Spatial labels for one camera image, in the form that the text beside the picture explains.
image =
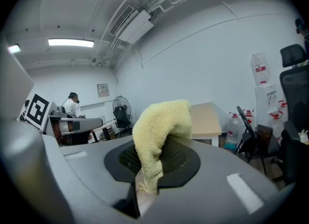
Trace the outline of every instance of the air vent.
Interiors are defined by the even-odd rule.
[[[110,30],[110,34],[115,36],[118,29],[125,22],[125,20],[135,11],[132,5],[129,5],[122,14],[118,17],[117,21],[114,23],[112,29]]]

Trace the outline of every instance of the yellow towel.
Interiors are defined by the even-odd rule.
[[[163,176],[159,159],[168,134],[191,138],[191,105],[187,100],[153,104],[133,127],[133,140],[144,174],[145,188],[157,194],[157,182]]]

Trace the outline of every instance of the ceiling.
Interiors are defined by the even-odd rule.
[[[113,41],[109,29],[101,37],[116,9],[123,0],[19,0],[12,10],[3,34],[9,45],[18,44],[21,51],[15,56],[26,70],[86,64],[105,66],[114,64],[128,47],[121,42],[103,64],[103,56]],[[129,5],[148,8],[157,0],[127,0],[109,28]],[[86,39],[95,42],[93,48],[49,46],[49,38]]]

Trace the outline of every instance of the air conditioning unit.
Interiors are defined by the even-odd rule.
[[[146,11],[138,12],[132,5],[129,5],[114,23],[110,34],[122,41],[135,44],[153,27],[149,21],[150,17]]]

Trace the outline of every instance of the white wall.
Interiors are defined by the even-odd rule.
[[[35,92],[41,93],[57,105],[62,105],[70,92],[78,94],[81,113],[87,118],[102,115],[105,120],[114,119],[112,101],[117,97],[116,78],[106,68],[89,66],[49,67],[30,70],[28,74],[35,82],[29,97]],[[108,84],[109,97],[98,97],[97,84]]]
[[[303,45],[296,17],[288,0],[188,0],[161,14],[135,45],[144,69],[133,49],[115,68],[118,93],[130,102],[133,122],[152,103],[213,101],[225,132],[227,114],[237,105],[256,109],[252,54],[265,53],[280,88],[280,49]]]

